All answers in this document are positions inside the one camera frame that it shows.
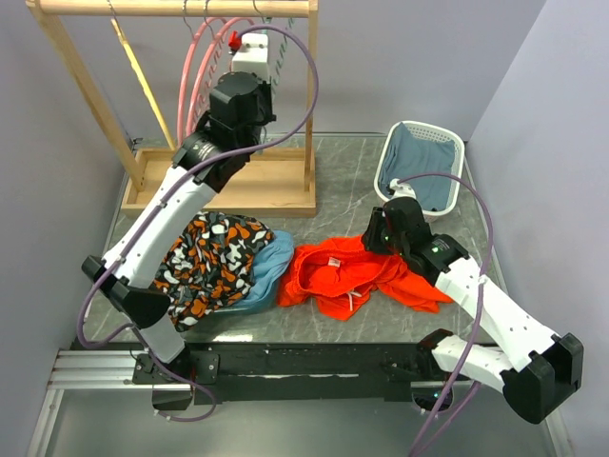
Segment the orange shorts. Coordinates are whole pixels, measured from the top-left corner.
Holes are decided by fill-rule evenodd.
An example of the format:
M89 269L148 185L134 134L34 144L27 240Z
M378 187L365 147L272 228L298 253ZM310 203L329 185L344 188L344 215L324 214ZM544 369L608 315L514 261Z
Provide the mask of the orange shorts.
M437 313L451 299L412 271L398 255L364 249L359 236L333 237L294 250L276 303L287 308L313 299L327 317L349 320L378 290L416 311Z

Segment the green plastic hanger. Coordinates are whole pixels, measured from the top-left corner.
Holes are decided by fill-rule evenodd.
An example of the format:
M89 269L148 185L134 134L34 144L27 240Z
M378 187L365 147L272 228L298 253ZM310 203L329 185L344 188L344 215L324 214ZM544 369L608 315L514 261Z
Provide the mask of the green plastic hanger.
M260 16L261 22L263 24L271 24L272 18L270 16L264 16L260 13L255 0L252 1L252 4L253 4L255 11ZM288 48L288 40L285 36L283 36L282 41L280 42L280 45L278 47L275 62L272 65L272 72L269 77L272 96L276 95L277 89L280 85L281 72L282 72L282 69L283 69L283 66L285 63L285 54L287 52L287 48Z

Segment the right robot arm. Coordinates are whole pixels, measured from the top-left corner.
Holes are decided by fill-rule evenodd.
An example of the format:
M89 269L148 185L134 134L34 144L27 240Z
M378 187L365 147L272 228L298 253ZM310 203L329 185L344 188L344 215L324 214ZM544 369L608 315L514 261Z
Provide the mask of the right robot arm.
M419 203L398 197L373 208L363 246L394 254L426 285L437 288L492 338L496 348L466 341L448 330L425 337L417 369L427 379L456 371L500 392L530 424L541 423L581 386L584 346L571 333L559 335L536 320L480 272L458 241L435 234Z

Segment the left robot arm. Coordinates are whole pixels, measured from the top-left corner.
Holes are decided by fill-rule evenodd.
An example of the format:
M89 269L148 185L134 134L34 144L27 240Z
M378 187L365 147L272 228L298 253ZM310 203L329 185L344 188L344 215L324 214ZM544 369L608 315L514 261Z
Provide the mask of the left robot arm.
M156 356L166 381L184 379L186 343L167 313L169 298L152 288L158 267L181 232L261 149L262 129L275 121L270 84L244 71L229 72L171 159L153 199L121 241L103 257L88 257L83 272L122 313Z

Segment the yellow plastic hanger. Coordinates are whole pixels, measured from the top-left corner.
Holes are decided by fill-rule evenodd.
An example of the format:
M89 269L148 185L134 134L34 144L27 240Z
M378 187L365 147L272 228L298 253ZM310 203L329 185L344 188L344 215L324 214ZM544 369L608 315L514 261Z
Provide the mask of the yellow plastic hanger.
M156 100L156 97L151 89L151 86L146 78L146 75L141 67L124 31L119 25L117 19L112 18L110 23L115 31L117 39L122 46L124 53L130 63L130 66L136 76L136 79L147 99L148 105L150 106L152 113L157 121L157 124L164 135L167 145L170 149L176 149L175 140L168 128L165 116L163 115L161 108Z

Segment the light blue shorts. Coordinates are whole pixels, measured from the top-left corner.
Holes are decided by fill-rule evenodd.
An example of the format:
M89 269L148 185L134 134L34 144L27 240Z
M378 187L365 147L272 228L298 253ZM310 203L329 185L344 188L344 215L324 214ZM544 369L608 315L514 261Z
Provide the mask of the light blue shorts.
M273 283L280 285L294 255L295 243L293 236L286 231L277 230L274 235L275 239L255 256L252 268L254 283L246 298L240 301L257 301Z

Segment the patterned camouflage shorts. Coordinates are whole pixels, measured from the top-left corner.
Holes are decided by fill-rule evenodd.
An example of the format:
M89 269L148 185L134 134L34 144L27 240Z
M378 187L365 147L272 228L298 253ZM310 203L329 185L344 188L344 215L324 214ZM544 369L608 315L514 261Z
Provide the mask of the patterned camouflage shorts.
M151 286L169 297L177 331L193 328L221 308L244 300L255 285L256 256L275 240L253 217L197 213L162 260Z

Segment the wooden clothes rack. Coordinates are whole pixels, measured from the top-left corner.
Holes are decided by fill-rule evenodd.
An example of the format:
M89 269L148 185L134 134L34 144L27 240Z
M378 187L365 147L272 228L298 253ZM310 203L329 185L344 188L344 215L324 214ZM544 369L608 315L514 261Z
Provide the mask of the wooden clothes rack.
M122 210L137 215L159 188L172 153L172 139L164 148L133 151L116 116L93 81L61 18L78 16L226 18L230 24L256 15L304 18L308 22L308 49L317 49L318 4L315 1L29 1L27 7L40 29L61 56L81 91L99 128L128 174ZM311 217L316 212L313 123L305 125L305 145L268 147L240 171L211 208L256 216Z

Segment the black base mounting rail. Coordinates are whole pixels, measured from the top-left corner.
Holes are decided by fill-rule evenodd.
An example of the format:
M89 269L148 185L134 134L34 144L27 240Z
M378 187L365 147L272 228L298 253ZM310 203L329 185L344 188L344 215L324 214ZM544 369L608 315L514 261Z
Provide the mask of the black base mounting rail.
M162 409L212 402L377 398L409 402L414 386L442 385L448 378L412 343L191 343L191 369L204 392L166 394L175 381L150 357L126 344L133 368L128 380L152 387Z

